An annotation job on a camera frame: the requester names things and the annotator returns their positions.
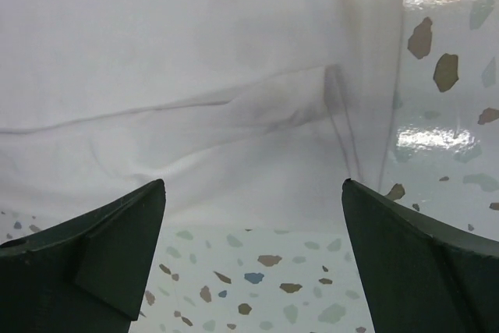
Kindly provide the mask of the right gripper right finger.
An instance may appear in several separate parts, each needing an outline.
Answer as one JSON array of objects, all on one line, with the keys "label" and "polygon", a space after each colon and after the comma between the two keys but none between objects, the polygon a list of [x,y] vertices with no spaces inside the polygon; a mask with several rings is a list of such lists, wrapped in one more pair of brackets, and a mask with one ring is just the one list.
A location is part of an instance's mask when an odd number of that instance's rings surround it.
[{"label": "right gripper right finger", "polygon": [[342,185],[356,265],[377,332],[496,332],[498,243]]}]

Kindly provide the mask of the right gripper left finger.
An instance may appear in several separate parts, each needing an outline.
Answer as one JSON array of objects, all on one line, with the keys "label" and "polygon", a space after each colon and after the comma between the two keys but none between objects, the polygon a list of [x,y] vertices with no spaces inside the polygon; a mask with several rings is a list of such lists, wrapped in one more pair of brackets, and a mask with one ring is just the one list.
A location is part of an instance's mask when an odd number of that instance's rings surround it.
[{"label": "right gripper left finger", "polygon": [[1,245],[1,330],[127,332],[161,231],[165,183]]}]

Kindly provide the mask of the white t shirt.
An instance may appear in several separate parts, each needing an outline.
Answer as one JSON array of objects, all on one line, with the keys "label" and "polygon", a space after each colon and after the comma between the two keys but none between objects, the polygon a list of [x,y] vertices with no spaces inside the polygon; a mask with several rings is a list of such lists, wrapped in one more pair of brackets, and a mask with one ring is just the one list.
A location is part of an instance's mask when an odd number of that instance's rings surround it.
[{"label": "white t shirt", "polygon": [[1,0],[1,207],[60,220],[151,180],[174,225],[343,221],[380,189],[402,0]]}]

